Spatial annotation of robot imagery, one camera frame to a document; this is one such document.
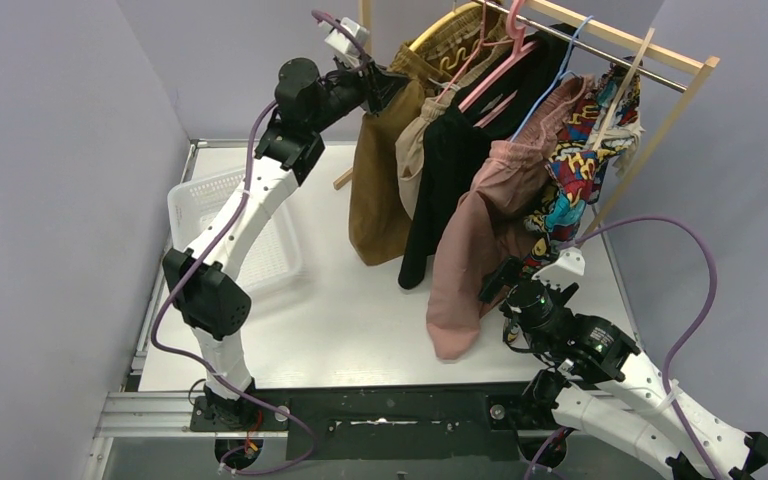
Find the yellow wire hanger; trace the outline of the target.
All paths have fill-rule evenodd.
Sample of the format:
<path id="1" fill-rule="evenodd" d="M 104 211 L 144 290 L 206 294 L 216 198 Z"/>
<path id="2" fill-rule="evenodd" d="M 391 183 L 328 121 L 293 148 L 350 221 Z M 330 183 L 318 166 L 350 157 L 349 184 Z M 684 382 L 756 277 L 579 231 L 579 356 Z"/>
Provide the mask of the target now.
<path id="1" fill-rule="evenodd" d="M 416 39 L 403 44 L 391 69 L 420 79 L 451 79 L 470 57 L 484 31 L 478 4 L 456 7 Z"/>

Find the brown shorts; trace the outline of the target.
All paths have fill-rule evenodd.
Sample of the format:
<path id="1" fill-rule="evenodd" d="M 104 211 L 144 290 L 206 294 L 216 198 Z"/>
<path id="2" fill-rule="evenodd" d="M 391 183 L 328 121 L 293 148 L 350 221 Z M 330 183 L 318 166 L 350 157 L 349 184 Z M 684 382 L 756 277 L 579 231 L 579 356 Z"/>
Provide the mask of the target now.
<path id="1" fill-rule="evenodd" d="M 489 10 L 487 20 L 496 20 L 496 24 L 487 32 L 485 46 L 471 64 L 484 60 L 494 46 L 503 45 L 508 40 L 505 20 L 500 13 Z M 453 78 L 415 78 L 393 71 L 393 60 L 387 70 L 408 76 L 410 83 L 379 115 L 365 114 L 362 117 L 353 160 L 348 237 L 367 266 L 386 263 L 404 252 L 411 219 L 399 196 L 395 142 L 405 127 L 419 116 L 425 99 L 436 96 Z"/>

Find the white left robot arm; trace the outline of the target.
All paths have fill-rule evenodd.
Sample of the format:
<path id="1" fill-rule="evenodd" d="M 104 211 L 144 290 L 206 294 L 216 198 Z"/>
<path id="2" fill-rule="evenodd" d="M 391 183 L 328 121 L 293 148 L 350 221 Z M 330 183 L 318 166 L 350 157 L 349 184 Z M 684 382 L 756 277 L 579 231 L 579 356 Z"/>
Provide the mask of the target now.
<path id="1" fill-rule="evenodd" d="M 267 128 L 247 150 L 241 182 L 199 236 L 165 254 L 164 306 L 176 308 L 198 341 L 205 418 L 242 428 L 265 407 L 252 395 L 241 339 L 252 300 L 237 282 L 255 240 L 320 159 L 323 131 L 357 108 L 381 113 L 409 82 L 373 61 L 339 63 L 326 74 L 310 59 L 287 61 L 273 101 L 258 117 Z"/>

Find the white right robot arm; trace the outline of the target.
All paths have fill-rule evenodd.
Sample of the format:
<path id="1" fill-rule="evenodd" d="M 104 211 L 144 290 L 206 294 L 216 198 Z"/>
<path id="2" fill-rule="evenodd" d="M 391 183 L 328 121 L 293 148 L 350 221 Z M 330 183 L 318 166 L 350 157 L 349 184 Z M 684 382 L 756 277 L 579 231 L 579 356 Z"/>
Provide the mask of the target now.
<path id="1" fill-rule="evenodd" d="M 545 365 L 518 402 L 528 422 L 586 433 L 664 479 L 751 479 L 768 464 L 767 435 L 709 412 L 609 320 L 574 313 L 566 304 L 576 283 L 527 277 L 523 267 L 516 257 L 504 260 L 478 298 L 498 301 L 526 353 Z"/>

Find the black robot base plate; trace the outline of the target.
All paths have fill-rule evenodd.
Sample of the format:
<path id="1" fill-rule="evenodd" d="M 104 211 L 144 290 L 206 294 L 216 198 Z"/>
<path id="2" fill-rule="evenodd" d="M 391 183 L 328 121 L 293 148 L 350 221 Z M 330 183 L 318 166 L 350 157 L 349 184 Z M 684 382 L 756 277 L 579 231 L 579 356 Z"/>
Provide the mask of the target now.
<path id="1" fill-rule="evenodd" d="M 258 389 L 258 404 L 195 398 L 189 428 L 217 435 L 224 454 L 246 439 L 286 441 L 294 460 L 518 459 L 516 435 L 558 429 L 527 382 L 388 387 Z"/>

